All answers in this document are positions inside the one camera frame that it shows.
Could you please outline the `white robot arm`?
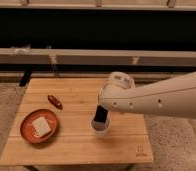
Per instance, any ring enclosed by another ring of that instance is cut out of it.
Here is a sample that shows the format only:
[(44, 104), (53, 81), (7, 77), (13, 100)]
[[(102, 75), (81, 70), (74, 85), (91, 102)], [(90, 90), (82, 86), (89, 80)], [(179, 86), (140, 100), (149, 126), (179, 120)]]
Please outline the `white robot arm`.
[(196, 119), (196, 72), (136, 87), (123, 72), (112, 72), (98, 94), (95, 120), (109, 111)]

